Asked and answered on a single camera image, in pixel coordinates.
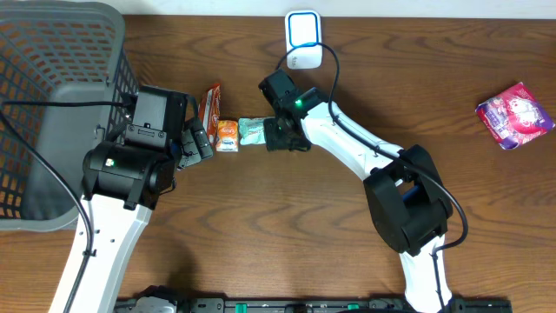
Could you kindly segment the small orange tissue pack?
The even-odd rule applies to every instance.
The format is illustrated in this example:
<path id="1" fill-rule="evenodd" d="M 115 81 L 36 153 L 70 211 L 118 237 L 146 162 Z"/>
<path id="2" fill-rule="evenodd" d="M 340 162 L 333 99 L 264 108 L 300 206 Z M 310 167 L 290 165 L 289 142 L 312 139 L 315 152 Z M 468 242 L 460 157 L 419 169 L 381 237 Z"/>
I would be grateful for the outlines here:
<path id="1" fill-rule="evenodd" d="M 216 150 L 219 152 L 237 152 L 239 150 L 238 122 L 221 120 L 218 122 Z"/>

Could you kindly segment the teal tissue pack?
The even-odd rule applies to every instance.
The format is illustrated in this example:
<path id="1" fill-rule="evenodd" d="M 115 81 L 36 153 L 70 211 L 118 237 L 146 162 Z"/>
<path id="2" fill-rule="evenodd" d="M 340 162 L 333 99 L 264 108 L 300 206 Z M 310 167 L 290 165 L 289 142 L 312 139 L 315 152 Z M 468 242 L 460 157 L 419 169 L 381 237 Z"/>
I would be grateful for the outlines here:
<path id="1" fill-rule="evenodd" d="M 266 143 L 264 122 L 269 117 L 240 118 L 239 134 L 240 145 L 259 145 Z"/>

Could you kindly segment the orange brown snack packet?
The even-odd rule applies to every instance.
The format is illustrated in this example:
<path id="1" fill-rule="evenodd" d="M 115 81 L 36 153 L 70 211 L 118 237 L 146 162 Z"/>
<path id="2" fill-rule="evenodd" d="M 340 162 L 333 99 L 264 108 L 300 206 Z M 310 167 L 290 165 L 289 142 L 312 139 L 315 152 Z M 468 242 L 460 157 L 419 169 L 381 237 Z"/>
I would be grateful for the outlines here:
<path id="1" fill-rule="evenodd" d="M 202 97 L 199 105 L 199 118 L 202 120 L 203 128 L 206 131 L 208 141 L 211 145 L 215 144 L 218 122 L 220 119 L 221 104 L 221 85 L 216 83 L 211 86 Z"/>

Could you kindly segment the red purple snack packet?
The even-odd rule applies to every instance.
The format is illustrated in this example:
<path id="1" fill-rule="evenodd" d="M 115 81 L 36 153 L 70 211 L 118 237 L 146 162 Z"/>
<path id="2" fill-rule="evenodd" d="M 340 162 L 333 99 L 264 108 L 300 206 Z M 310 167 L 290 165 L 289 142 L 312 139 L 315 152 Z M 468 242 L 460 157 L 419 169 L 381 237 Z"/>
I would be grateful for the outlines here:
<path id="1" fill-rule="evenodd" d="M 555 122 L 522 83 L 480 103 L 475 113 L 503 150 L 514 150 L 555 128 Z"/>

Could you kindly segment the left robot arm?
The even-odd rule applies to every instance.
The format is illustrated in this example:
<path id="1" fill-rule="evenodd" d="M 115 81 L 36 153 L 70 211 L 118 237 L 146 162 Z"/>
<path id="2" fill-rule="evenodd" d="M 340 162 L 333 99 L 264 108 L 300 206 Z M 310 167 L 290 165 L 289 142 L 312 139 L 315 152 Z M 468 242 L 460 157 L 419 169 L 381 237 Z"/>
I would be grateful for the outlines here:
<path id="1" fill-rule="evenodd" d="M 52 312 L 110 312 L 129 259 L 175 174 L 213 156 L 195 99 L 143 86 L 123 105 L 132 120 L 83 159 L 76 234 Z"/>

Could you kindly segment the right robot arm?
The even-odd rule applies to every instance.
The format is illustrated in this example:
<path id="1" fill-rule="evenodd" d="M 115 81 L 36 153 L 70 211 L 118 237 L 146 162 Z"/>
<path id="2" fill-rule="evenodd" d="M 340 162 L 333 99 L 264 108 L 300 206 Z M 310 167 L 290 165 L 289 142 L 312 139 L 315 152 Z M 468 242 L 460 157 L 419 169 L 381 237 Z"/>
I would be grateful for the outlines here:
<path id="1" fill-rule="evenodd" d="M 441 312 L 452 298 L 443 255 L 451 202 L 430 154 L 405 150 L 373 135 L 323 92 L 302 91 L 283 70 L 258 85 L 274 116 L 264 123 L 268 150 L 308 151 L 319 146 L 363 182 L 373 225 L 397 252 L 405 298 L 419 312 Z"/>

